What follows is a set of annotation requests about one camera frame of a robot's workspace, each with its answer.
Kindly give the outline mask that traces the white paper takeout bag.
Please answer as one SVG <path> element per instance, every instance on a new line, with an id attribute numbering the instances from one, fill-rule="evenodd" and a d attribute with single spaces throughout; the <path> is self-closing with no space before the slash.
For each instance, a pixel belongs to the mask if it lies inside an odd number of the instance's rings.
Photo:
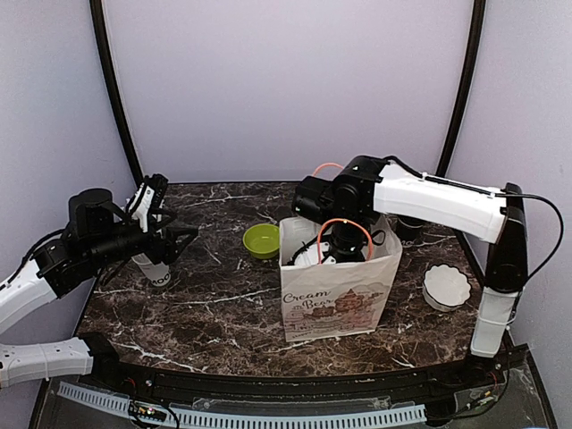
<path id="1" fill-rule="evenodd" d="M 367 236 L 365 262 L 337 264 L 332 226 L 351 223 Z M 383 214 L 354 222 L 334 214 L 325 223 L 295 214 L 280 222 L 282 323 L 288 342 L 373 332 L 394 282 L 402 245 Z"/>

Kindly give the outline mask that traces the black paper coffee cup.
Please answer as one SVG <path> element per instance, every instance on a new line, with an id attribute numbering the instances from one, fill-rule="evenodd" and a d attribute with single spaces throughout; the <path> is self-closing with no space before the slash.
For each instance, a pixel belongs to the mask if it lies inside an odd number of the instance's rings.
<path id="1" fill-rule="evenodd" d="M 397 217 L 395 233 L 404 247 L 416 244 L 422 234 L 425 221 L 400 215 Z"/>

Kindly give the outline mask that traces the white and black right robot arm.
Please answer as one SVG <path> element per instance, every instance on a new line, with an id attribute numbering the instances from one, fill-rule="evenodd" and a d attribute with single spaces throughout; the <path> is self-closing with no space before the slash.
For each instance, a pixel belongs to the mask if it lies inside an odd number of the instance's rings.
<path id="1" fill-rule="evenodd" d="M 471 185 L 418 172 L 396 156 L 357 156 L 333 179 L 332 211 L 354 222 L 377 214 L 401 215 L 462 231 L 488 243 L 485 281 L 470 353 L 457 381 L 476 387 L 491 372 L 517 302 L 534 276 L 528 266 L 527 199 L 554 207 L 518 185 Z"/>

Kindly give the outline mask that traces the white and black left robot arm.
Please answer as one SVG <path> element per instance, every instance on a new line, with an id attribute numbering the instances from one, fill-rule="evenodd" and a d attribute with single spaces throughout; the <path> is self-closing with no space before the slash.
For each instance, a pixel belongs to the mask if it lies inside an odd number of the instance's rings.
<path id="1" fill-rule="evenodd" d="M 47 234 L 22 258 L 15 272 L 1 283 L 1 330 L 6 332 L 40 307 L 60 299 L 109 265 L 140 254 L 152 264 L 169 265 L 197 237 L 192 226 L 173 227 L 174 212 L 151 205 L 142 220 L 113 202 L 108 189 L 87 189 L 69 200 L 69 222 Z M 118 355 L 99 333 L 66 341 L 2 345 L 1 385 L 87 375 L 107 390 L 126 382 Z"/>

